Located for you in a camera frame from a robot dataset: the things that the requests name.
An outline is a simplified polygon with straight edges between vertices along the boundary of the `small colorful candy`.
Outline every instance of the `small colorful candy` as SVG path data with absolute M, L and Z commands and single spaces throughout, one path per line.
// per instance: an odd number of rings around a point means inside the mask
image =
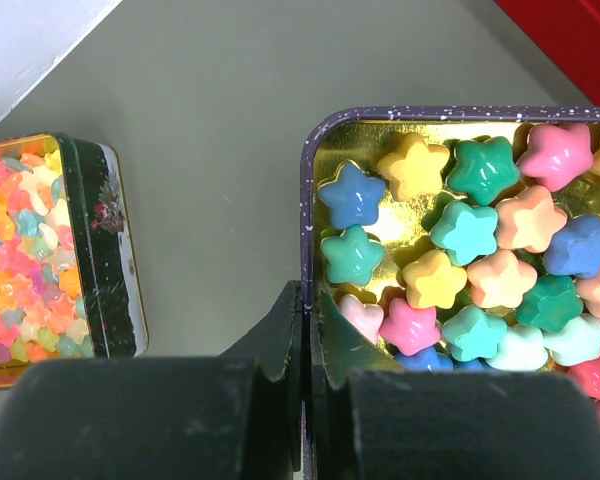
M 415 309 L 402 298 L 394 298 L 389 316 L 382 322 L 380 336 L 396 346 L 403 355 L 415 355 L 440 340 L 436 309 Z
M 364 286 L 371 281 L 373 270 L 384 257 L 384 247 L 375 240 L 369 240 L 360 225 L 347 228 L 339 236 L 325 238 L 320 243 L 320 249 L 328 262 L 327 279 L 331 283 Z M 64 273 L 60 274 L 61 290 L 64 290 Z
M 555 192 L 593 166 L 591 134 L 584 124 L 543 124 L 529 132 L 529 149 L 518 160 L 523 175 Z
M 600 271 L 600 218 L 582 215 L 570 220 L 551 239 L 544 266 L 551 275 L 595 277 Z
M 334 181 L 318 188 L 318 198 L 329 207 L 333 226 L 344 230 L 378 221 L 378 204 L 385 188 L 382 179 L 368 177 L 355 163 L 346 161 L 338 167 Z
M 497 225 L 498 214 L 493 208 L 470 207 L 456 200 L 444 208 L 430 238 L 434 245 L 447 250 L 454 265 L 462 266 L 496 251 Z
M 384 318 L 382 307 L 372 303 L 362 303 L 354 295 L 346 294 L 340 299 L 338 309 L 367 340 L 374 345 L 378 343 L 378 329 Z
M 402 137 L 400 145 L 378 162 L 378 171 L 389 180 L 396 202 L 417 195 L 437 195 L 442 190 L 440 172 L 449 161 L 449 149 L 429 144 L 415 132 Z
M 466 192 L 480 205 L 489 205 L 503 190 L 520 180 L 513 162 L 513 148 L 505 137 L 484 142 L 463 140 L 455 148 L 456 166 L 447 184 L 457 192 Z
M 494 357 L 506 332 L 507 323 L 502 318 L 474 305 L 464 307 L 442 326 L 451 355 L 460 362 Z

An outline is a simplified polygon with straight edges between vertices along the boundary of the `blue star candy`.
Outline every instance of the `blue star candy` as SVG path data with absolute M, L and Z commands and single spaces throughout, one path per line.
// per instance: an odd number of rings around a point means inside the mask
M 455 200 L 444 207 L 430 238 L 434 245 L 447 250 L 451 263 L 462 266 L 496 251 L 497 226 L 498 213 L 493 208 L 470 207 Z
M 595 277 L 600 271 L 600 218 L 583 215 L 570 220 L 551 238 L 544 266 L 551 275 Z
M 378 221 L 378 203 L 384 196 L 384 180 L 367 177 L 351 161 L 338 168 L 335 181 L 318 188 L 318 198 L 329 207 L 331 223 L 338 230 Z
M 438 353 L 435 347 L 427 347 L 415 355 L 401 353 L 394 360 L 407 370 L 414 372 L 433 372 L 435 370 L 453 370 L 453 362 L 449 357 Z

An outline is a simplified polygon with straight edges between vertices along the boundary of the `white star candy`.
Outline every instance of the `white star candy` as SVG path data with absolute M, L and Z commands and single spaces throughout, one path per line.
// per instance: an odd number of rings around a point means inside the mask
M 549 354 L 542 342 L 542 331 L 536 327 L 516 325 L 507 328 L 498 344 L 498 353 L 485 361 L 498 370 L 527 372 L 542 368 Z
M 600 356 L 600 318 L 583 313 L 569 320 L 558 333 L 544 332 L 544 346 L 564 367 L 595 360 Z

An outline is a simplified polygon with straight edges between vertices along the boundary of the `speckled tin rim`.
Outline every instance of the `speckled tin rim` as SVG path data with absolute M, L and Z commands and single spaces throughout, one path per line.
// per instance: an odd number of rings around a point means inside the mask
M 304 314 L 313 299 L 313 159 L 322 140 L 336 128 L 369 120 L 418 122 L 600 123 L 600 107 L 358 107 L 325 118 L 313 129 L 300 162 L 300 264 Z

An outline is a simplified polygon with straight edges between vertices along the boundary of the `pink star candy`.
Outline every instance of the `pink star candy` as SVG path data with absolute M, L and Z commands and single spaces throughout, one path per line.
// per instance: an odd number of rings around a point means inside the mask
M 378 328 L 382 324 L 384 311 L 379 305 L 362 303 L 357 297 L 346 294 L 338 305 L 340 313 L 351 325 L 374 345 L 378 343 Z
M 529 149 L 518 160 L 520 172 L 552 192 L 593 166 L 591 133 L 583 123 L 536 125 L 529 132 L 528 143 Z
M 435 307 L 416 309 L 406 300 L 394 298 L 389 316 L 382 322 L 380 335 L 403 355 L 415 355 L 440 340 Z

